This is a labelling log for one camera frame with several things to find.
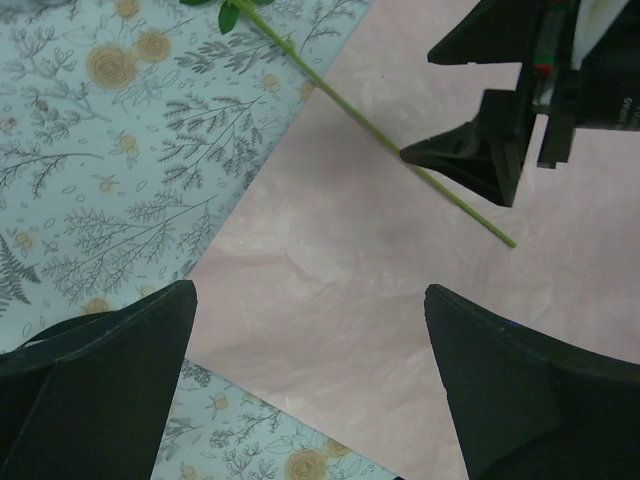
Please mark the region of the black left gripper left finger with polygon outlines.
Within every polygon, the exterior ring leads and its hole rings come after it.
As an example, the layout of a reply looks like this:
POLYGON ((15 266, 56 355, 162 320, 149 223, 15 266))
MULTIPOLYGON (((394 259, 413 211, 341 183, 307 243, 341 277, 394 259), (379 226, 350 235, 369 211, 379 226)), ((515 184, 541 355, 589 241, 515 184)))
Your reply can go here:
POLYGON ((3 354, 2 478, 150 478, 197 303, 176 281, 3 354))

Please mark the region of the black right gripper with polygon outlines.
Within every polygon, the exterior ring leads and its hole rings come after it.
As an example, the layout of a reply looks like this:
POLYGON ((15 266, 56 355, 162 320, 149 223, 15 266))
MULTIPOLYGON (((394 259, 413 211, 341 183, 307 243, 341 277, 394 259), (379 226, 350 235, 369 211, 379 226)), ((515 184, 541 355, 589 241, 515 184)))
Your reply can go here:
POLYGON ((518 63, 512 91, 477 124, 400 150, 407 164, 438 172, 485 200, 513 206, 534 120, 547 118, 537 163, 566 162, 579 129, 639 129, 636 1, 482 0, 427 54, 436 65, 518 63))

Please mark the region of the pink wrapping paper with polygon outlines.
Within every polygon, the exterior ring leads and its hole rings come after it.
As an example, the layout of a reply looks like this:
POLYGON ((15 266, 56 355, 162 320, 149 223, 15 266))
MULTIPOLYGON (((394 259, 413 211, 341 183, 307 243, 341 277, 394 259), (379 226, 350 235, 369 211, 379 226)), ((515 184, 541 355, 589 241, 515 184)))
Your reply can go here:
POLYGON ((638 361, 637 134, 578 132, 567 163, 527 163, 510 209, 456 194, 516 247, 314 93, 193 270, 189 358, 406 479, 466 475, 429 285, 638 361))

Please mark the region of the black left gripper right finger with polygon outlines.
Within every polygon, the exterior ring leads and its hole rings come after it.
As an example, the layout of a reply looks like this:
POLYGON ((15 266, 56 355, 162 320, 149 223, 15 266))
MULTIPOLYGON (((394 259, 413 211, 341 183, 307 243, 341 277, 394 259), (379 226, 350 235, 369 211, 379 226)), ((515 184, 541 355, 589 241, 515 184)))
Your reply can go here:
POLYGON ((437 284, 425 321, 471 479, 636 479, 639 367, 437 284))

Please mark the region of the cream bud stem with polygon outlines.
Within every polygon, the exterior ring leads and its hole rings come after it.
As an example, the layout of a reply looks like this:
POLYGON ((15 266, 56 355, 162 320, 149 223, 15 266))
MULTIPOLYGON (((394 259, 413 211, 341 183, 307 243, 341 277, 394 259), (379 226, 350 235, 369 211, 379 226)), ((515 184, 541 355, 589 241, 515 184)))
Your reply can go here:
MULTIPOLYGON (((308 90, 322 91, 325 96, 330 98, 333 103, 342 109, 351 120, 358 123, 372 139, 375 139, 379 145, 393 155, 400 162, 400 149, 394 142, 388 138, 378 127, 361 114, 355 107, 340 96, 333 87, 331 87, 321 75, 319 75, 312 67, 316 65, 316 57, 322 57, 320 52, 320 40, 327 40, 334 37, 338 39, 346 39, 348 26, 355 27, 363 12, 369 9, 371 1, 175 1, 181 6, 198 11, 204 16, 207 25, 215 31, 215 34, 234 35, 234 29, 247 27, 247 36, 249 34, 259 37, 260 42, 266 46, 262 50, 269 50, 275 57, 282 57, 283 62, 295 64, 296 71, 305 76, 305 85, 308 90)), ((229 50, 233 50, 234 45, 238 48, 240 40, 231 40, 227 38, 230 44, 229 50)), ((242 60, 242 65, 248 66, 249 57, 254 55, 258 50, 258 45, 250 48, 251 52, 247 53, 247 59, 242 60)), ((205 70, 211 70, 213 63, 222 62, 222 47, 216 50, 216 59, 214 59, 214 47, 202 48, 196 53, 186 53, 179 63, 186 63, 193 70, 204 73, 205 70)), ((266 61, 266 53, 256 53, 256 57, 266 61)), ((495 225, 482 217, 471 206, 462 199, 454 195, 444 185, 435 179, 426 170, 420 167, 404 164, 402 166, 409 172, 419 177, 420 181, 437 192, 439 197, 451 205, 458 207, 464 214, 468 215, 479 225, 493 234, 497 239, 513 249, 516 243, 510 239, 505 233, 499 230, 495 225)), ((385 240, 395 241, 413 238, 413 240, 424 237, 420 235, 420 218, 411 215, 411 208, 408 205, 391 205, 387 207, 373 206, 374 213, 367 215, 359 215, 354 224, 359 229, 365 229, 369 237, 376 237, 385 240)))

